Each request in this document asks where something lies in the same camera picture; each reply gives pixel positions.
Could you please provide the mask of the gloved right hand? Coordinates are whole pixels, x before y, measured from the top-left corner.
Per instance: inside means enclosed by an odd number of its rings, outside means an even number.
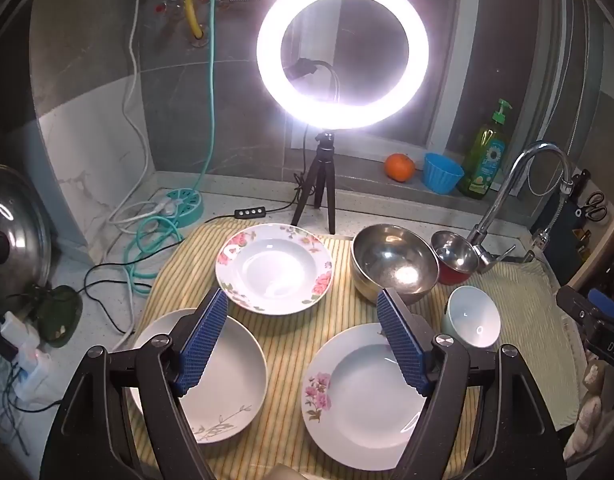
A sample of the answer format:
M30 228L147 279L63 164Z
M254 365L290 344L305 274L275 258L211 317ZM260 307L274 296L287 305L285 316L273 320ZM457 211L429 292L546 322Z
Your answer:
M583 386L585 395L563 451L566 465L597 452L614 431L614 367L592 359L586 367Z

